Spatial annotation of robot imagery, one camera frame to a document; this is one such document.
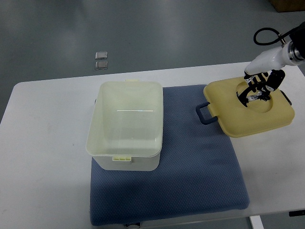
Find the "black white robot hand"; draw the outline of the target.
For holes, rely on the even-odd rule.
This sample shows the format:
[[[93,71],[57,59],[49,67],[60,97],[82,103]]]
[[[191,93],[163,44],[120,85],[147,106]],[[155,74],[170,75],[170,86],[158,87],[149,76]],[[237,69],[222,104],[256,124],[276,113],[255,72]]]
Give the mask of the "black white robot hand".
[[[270,93],[278,89],[285,78],[282,68],[291,63],[290,47],[288,43],[262,52],[245,68],[244,81],[248,87],[236,94],[242,105],[247,107],[249,102],[271,99]]]

